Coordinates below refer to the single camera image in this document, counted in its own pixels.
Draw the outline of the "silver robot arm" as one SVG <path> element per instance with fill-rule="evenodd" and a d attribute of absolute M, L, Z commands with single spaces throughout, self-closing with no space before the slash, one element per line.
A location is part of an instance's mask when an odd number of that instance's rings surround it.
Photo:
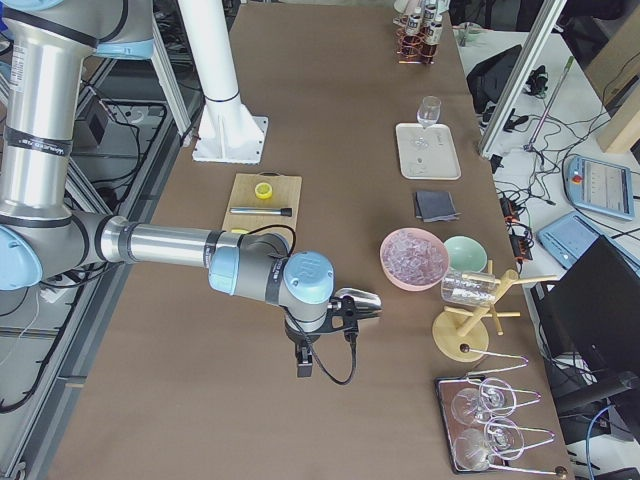
<path fill-rule="evenodd" d="M 165 227 L 115 214 L 72 160 L 89 57 L 164 60 L 149 1 L 6 1 L 12 38 L 1 160 L 1 287 L 12 291 L 97 262 L 203 267 L 212 289 L 284 312 L 297 373 L 320 364 L 314 344 L 340 332 L 355 345 L 374 315 L 334 287 L 331 262 L 296 252 L 294 229 L 247 233 Z"/>

